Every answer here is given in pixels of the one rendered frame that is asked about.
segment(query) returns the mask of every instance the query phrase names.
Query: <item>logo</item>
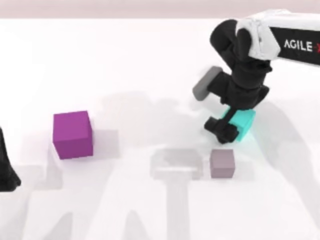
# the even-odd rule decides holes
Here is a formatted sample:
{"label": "logo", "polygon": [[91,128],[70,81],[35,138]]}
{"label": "logo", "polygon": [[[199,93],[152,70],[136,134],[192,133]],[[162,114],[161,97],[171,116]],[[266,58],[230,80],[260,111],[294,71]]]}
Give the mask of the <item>logo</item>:
{"label": "logo", "polygon": [[300,50],[304,52],[311,52],[311,53],[314,52],[314,50],[316,50],[316,52],[320,54],[320,43],[317,43],[316,45],[314,45],[312,41],[286,39],[284,42],[284,48]]}

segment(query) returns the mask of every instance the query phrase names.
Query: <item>cube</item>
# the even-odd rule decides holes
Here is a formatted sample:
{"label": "cube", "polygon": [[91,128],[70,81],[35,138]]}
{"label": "cube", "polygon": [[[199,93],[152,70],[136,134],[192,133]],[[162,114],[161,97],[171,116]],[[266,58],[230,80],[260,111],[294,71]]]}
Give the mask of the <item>cube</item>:
{"label": "cube", "polygon": [[88,112],[54,114],[53,145],[61,160],[93,156],[92,127]]}
{"label": "cube", "polygon": [[232,149],[213,149],[210,155],[211,177],[232,178],[236,169]]}
{"label": "cube", "polygon": [[237,130],[239,131],[239,135],[236,137],[236,140],[238,142],[240,142],[248,133],[249,129],[251,128],[254,122],[255,116],[256,116],[256,111],[254,111],[253,109],[238,110],[229,121],[229,123],[232,125],[235,125]]}

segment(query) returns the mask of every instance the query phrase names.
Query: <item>white table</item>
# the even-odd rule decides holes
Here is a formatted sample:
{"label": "white table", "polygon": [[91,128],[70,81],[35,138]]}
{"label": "white table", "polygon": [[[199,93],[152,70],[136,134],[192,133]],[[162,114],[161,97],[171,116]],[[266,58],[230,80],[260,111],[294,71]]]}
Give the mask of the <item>white table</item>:
{"label": "white table", "polygon": [[[203,124],[226,106],[192,96],[227,70],[218,22],[1,20],[0,124],[23,186],[0,194],[0,239],[316,239],[320,70],[275,61],[252,129],[220,146]],[[53,114],[78,110],[95,157],[60,161]],[[210,179],[213,148],[234,149],[233,179]]]}

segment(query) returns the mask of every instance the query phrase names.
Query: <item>mauve block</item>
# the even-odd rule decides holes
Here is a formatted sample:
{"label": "mauve block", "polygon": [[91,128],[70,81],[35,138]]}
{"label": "mauve block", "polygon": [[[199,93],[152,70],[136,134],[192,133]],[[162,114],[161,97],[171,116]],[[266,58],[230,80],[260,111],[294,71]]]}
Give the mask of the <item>mauve block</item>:
{"label": "mauve block", "polygon": [[61,160],[93,156],[92,127],[88,112],[54,114],[53,144]]}
{"label": "mauve block", "polygon": [[210,156],[212,178],[232,178],[236,164],[232,149],[214,149]]}

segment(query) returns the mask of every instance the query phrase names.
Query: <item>teal cube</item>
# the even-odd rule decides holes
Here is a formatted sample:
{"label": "teal cube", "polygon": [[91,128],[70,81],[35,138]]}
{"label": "teal cube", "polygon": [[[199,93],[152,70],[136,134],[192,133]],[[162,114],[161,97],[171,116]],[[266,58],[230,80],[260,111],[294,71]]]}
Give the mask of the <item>teal cube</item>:
{"label": "teal cube", "polygon": [[[225,111],[225,113],[223,114],[222,117],[224,117],[227,114],[229,109],[230,108],[228,108]],[[251,128],[251,126],[254,122],[255,116],[256,116],[256,111],[254,111],[253,109],[238,110],[238,111],[236,111],[234,116],[229,121],[229,123],[232,125],[235,125],[237,130],[239,131],[239,135],[236,137],[236,140],[238,142],[240,142],[245,137],[245,135],[247,134],[247,132]]]}

